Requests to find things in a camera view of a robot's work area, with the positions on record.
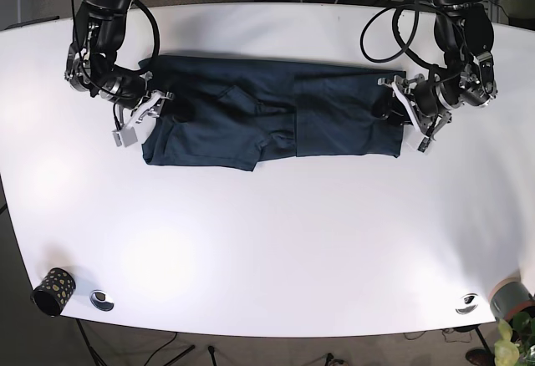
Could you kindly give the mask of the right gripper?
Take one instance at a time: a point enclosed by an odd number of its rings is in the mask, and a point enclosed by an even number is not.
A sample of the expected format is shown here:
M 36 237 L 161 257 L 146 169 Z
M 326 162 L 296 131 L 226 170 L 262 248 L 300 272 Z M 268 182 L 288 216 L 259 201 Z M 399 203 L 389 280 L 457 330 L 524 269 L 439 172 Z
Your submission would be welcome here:
M 145 118 L 158 118 L 167 103 L 167 117 L 176 123 L 193 121 L 196 115 L 195 106 L 189 100 L 173 100 L 171 92 L 154 90 L 149 96 L 130 109 L 130 117 L 125 119 L 126 107 L 114 104 L 115 129 L 112 131 L 114 142 L 117 147 L 129 147 L 138 142 L 135 127 Z

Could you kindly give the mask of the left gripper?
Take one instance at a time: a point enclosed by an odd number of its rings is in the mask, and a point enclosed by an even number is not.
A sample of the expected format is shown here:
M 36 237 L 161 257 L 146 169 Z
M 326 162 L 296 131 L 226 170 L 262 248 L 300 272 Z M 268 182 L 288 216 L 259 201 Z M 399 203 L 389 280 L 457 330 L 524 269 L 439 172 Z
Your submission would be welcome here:
M 404 143 L 414 151 L 428 152 L 436 134 L 452 121 L 452 111 L 457 109 L 456 104 L 446 101 L 440 78 L 417 74 L 407 79 L 396 74 L 391 79 L 378 79 L 378 85 L 390 92 L 374 102 L 371 114 L 402 126 Z

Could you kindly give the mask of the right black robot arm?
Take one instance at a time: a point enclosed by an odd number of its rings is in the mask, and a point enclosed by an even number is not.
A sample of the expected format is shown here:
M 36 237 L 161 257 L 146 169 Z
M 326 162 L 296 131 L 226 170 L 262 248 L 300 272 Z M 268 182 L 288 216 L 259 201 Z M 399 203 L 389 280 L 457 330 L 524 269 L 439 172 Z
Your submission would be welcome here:
M 126 33 L 127 13 L 136 6 L 146 15 L 153 49 L 139 69 L 116 63 Z M 109 101 L 115 127 L 115 144 L 128 147 L 137 141 L 135 126 L 147 117 L 170 116 L 179 122 L 192 119 L 194 110 L 169 89 L 150 86 L 160 53 L 161 36 L 154 15 L 140 0 L 81 0 L 71 8 L 73 40 L 69 45 L 64 78 L 73 89 Z

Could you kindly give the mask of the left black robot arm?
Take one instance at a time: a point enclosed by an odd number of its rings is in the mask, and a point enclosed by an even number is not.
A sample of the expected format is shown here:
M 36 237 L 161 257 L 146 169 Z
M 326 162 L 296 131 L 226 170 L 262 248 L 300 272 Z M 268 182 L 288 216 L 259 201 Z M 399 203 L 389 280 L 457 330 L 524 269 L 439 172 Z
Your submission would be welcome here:
M 492 47 L 494 30 L 485 12 L 483 0 L 405 0 L 395 7 L 392 33 L 400 50 L 390 56 L 395 60 L 407 55 L 428 74 L 412 79 L 394 76 L 379 79 L 378 84 L 391 89 L 390 98 L 379 104 L 379 116 L 409 128 L 409 145 L 424 153 L 438 131 L 449 124 L 453 110 L 464 104 L 484 107 L 497 97 Z M 435 14 L 434 37 L 443 53 L 444 65 L 431 64 L 410 48 L 416 28 L 402 38 L 399 21 L 405 10 L 414 12 L 417 25 L 420 13 Z

